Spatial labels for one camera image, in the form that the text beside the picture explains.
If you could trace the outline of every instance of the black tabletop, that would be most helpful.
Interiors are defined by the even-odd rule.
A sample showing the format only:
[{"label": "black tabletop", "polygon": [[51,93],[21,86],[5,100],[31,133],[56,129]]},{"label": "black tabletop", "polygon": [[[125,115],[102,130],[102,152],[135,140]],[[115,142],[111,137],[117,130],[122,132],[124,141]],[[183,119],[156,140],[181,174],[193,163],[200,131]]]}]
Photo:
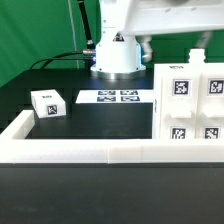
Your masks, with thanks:
[{"label": "black tabletop", "polygon": [[29,139],[151,138],[152,104],[76,104],[80,90],[152,89],[153,73],[134,80],[103,80],[85,70],[28,70],[0,89],[0,128],[22,109],[33,109],[30,92],[55,89],[66,102],[66,116],[39,119]]},{"label": "black tabletop", "polygon": [[[84,70],[25,71],[0,88],[0,128],[32,109],[30,91],[56,89],[67,116],[35,115],[28,138],[150,138],[151,104],[75,100],[80,89],[152,87],[150,71],[119,82]],[[223,164],[0,164],[0,223],[223,224],[223,186]]]}]

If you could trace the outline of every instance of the green wall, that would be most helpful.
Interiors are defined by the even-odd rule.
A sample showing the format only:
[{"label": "green wall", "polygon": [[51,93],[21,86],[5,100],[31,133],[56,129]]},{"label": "green wall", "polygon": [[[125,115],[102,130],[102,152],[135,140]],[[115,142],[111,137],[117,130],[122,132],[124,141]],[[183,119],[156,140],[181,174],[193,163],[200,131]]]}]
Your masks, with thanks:
[{"label": "green wall", "polygon": [[[85,0],[95,42],[100,39],[98,0]],[[85,36],[76,0],[72,0],[78,50],[85,48]],[[200,34],[154,36],[154,63],[187,62],[189,49]],[[224,61],[224,32],[214,33],[207,49],[207,61]],[[74,50],[67,0],[0,1],[0,86],[28,69],[35,61]],[[75,67],[75,62],[55,62],[51,67]]]}]

